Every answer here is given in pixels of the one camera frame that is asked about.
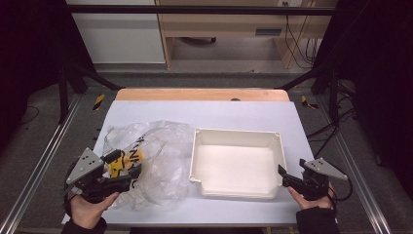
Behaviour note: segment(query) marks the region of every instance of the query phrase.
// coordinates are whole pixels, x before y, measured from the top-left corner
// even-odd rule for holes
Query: black cable
[[[328,186],[328,189],[331,190],[331,192],[333,193],[333,198],[336,199],[337,194],[335,193],[334,189],[332,189],[330,186]]]
[[[327,198],[328,198],[328,200],[330,200],[330,203],[333,206],[334,216],[336,216],[337,215],[337,202],[334,201],[334,199],[328,193],[327,193]]]
[[[318,47],[319,47],[319,39],[316,38],[315,43],[314,43],[314,47],[313,47],[313,58],[314,58],[313,66],[314,66],[314,63],[316,62]]]
[[[341,97],[338,101],[337,101],[337,105],[339,105],[341,103],[341,101],[345,100],[345,99],[350,99],[352,97],[350,96],[345,96],[345,97]]]
[[[289,27],[288,15],[285,16],[285,19],[286,19],[286,23],[285,23],[285,37],[284,37],[284,40],[285,40],[285,45],[286,45],[286,47],[287,47],[288,50],[291,52],[291,55],[292,55],[292,57],[294,58],[295,63],[297,63],[298,67],[300,67],[300,68],[311,68],[311,66],[301,66],[301,65],[298,63],[297,58],[295,57],[295,55],[292,53],[292,50],[291,50],[291,48],[289,47],[288,42],[287,42],[287,40],[286,40],[286,34],[287,34],[287,32],[289,32],[289,34],[291,34],[291,37],[292,37],[292,39],[294,40],[295,46],[297,47],[298,52],[300,53],[300,55],[301,55],[301,57],[303,58],[303,60],[304,60],[306,63],[310,64],[310,63],[304,58],[303,54],[301,53],[300,47],[298,46],[298,43],[297,43],[297,41],[295,40],[294,35],[292,34],[291,28]]]
[[[341,84],[341,82],[339,81],[338,83],[338,90],[342,92],[342,94],[345,94],[346,96],[351,96],[353,97],[356,93],[347,89],[345,86],[343,86]]]
[[[321,141],[325,141],[325,140],[327,140],[327,138],[325,138],[325,139],[311,139],[311,140],[309,140],[309,142],[321,142]]]
[[[312,50],[312,55],[311,56],[308,55],[310,41],[312,41],[312,44],[313,44],[313,50]],[[317,38],[314,39],[314,41],[310,38],[307,39],[306,58],[310,62],[311,67],[314,67],[314,62],[316,61],[317,46],[318,46],[318,39]]]
[[[340,121],[340,119],[343,118],[344,116],[346,116],[347,114],[352,113],[352,112],[354,112],[354,111],[355,111],[355,109],[352,108],[352,109],[347,110],[347,111],[344,112],[343,114],[340,114],[339,117],[338,117],[338,121],[337,121],[337,122],[332,122],[332,123],[330,123],[330,124],[322,127],[321,129],[315,131],[314,133],[307,135],[307,138],[315,137],[315,136],[323,133],[324,131],[328,130],[329,128],[331,128],[331,127],[333,127],[333,126],[336,126],[336,125],[338,125],[339,123],[342,123],[342,122]]]
[[[33,109],[35,109],[35,110],[36,110],[36,114],[34,115],[34,117],[32,117],[31,119],[27,120],[26,122],[20,123],[21,125],[25,125],[25,124],[27,124],[27,123],[30,123],[30,122],[33,121],[33,120],[39,115],[39,113],[40,113],[39,108],[37,108],[37,107],[35,107],[35,106],[29,105],[29,106],[27,106],[27,109],[28,109],[28,108],[33,108]]]
[[[349,39],[351,35],[351,30],[353,30],[354,25],[357,23],[359,18],[361,17],[362,13],[364,10],[367,8],[368,4],[372,0],[366,0],[366,1],[360,1],[362,3],[359,3],[361,5],[361,9],[358,11],[357,15],[353,18],[353,20],[349,23],[349,25],[344,28],[343,33],[341,33],[341,36],[338,38],[338,41],[334,44],[334,46],[329,50],[325,58],[312,70],[308,71],[307,73],[301,75],[300,77],[296,78],[295,80],[277,87],[275,89],[282,89],[282,90],[290,90],[293,87],[301,84],[302,82],[314,78],[317,76],[320,72],[325,71],[325,69],[329,69],[330,67],[334,67],[337,62],[339,62],[338,55],[341,54],[341,50],[343,48],[344,43]],[[353,4],[350,9],[355,9],[357,7],[357,4]]]
[[[340,173],[342,173],[342,174],[344,174],[345,175],[345,173],[339,168],[339,167],[337,167],[336,165],[334,165],[333,163],[331,163],[331,162],[328,162],[333,168],[335,168],[335,169],[337,169]],[[343,197],[343,198],[337,198],[337,196],[335,196],[335,200],[336,201],[339,201],[339,202],[342,202],[342,201],[346,201],[347,199],[349,199],[351,196],[352,196],[352,194],[353,194],[353,183],[352,183],[352,180],[347,176],[347,181],[349,182],[349,186],[350,186],[350,188],[349,188],[349,193],[345,196],[345,197]]]
[[[66,177],[64,178],[64,185],[63,185],[63,191],[62,192],[67,192],[66,194],[63,195],[63,207],[66,213],[69,216],[72,216],[72,209],[70,205],[70,201],[77,195],[77,194],[72,194],[71,191],[66,191],[69,188],[69,185],[67,184],[67,179],[69,178],[70,174],[72,173],[73,169],[76,167],[78,160],[75,162],[72,162],[69,165],[69,168],[66,172]]]
[[[344,122],[346,122],[350,117],[355,116],[356,110],[355,110],[354,108],[352,108],[351,111],[349,110],[349,113],[352,113],[352,115],[347,116],[343,121],[340,121],[340,123],[344,123]]]
[[[314,158],[317,159],[317,157],[319,156],[319,154],[321,153],[321,151],[325,148],[325,146],[328,144],[328,142],[333,138],[333,136],[338,132],[338,125],[335,126],[333,132],[330,134],[330,136],[328,137],[328,139],[322,144],[322,146],[319,148],[319,151],[317,151],[317,153],[314,155]]]
[[[341,89],[340,87],[337,88],[337,92],[340,93],[344,97],[352,98],[354,96],[353,94],[348,94],[347,91]]]
[[[297,64],[298,67],[303,68],[303,69],[311,68],[311,67],[307,67],[307,66],[301,66],[300,63],[298,63],[297,58],[295,58],[295,55],[292,53],[291,48],[289,48],[288,42],[287,42],[287,40],[286,40],[286,33],[287,33],[287,30],[289,29],[289,26],[288,26],[288,16],[285,16],[285,17],[286,17],[286,25],[285,25],[285,37],[284,37],[284,40],[285,40],[285,45],[286,45],[286,47],[288,48],[289,52],[290,52],[291,55],[292,55],[292,58],[294,59],[294,61],[295,61],[295,63]]]

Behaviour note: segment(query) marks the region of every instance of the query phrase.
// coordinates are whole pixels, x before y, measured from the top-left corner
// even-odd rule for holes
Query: black curtain
[[[52,4],[66,2],[0,1],[0,149],[19,125],[28,97],[57,83],[64,63],[95,72],[71,14],[48,10]]]
[[[335,68],[339,79],[356,84],[355,107],[360,122],[376,153],[394,169],[413,199],[412,14],[413,2],[409,0],[370,1],[337,55]],[[319,61],[349,23],[346,18],[332,19]]]

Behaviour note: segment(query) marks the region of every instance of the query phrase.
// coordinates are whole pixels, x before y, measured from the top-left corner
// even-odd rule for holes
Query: wooden board
[[[123,89],[116,100],[254,100],[289,101],[284,90],[259,89]]]

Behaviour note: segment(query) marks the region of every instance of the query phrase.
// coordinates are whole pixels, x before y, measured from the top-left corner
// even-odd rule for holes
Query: yellow tag
[[[125,154],[122,151],[121,157],[108,165],[110,177],[118,177],[123,169],[129,169],[134,163],[140,164],[145,159],[145,154],[140,148],[134,148]]]
[[[100,105],[102,104],[104,99],[104,95],[99,95],[96,99],[96,102],[94,103],[94,108],[93,110],[99,110]]]

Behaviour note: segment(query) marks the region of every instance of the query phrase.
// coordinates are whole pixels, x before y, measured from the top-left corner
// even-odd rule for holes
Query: white plastic tray
[[[205,196],[276,197],[285,168],[279,133],[196,129],[189,179]]]

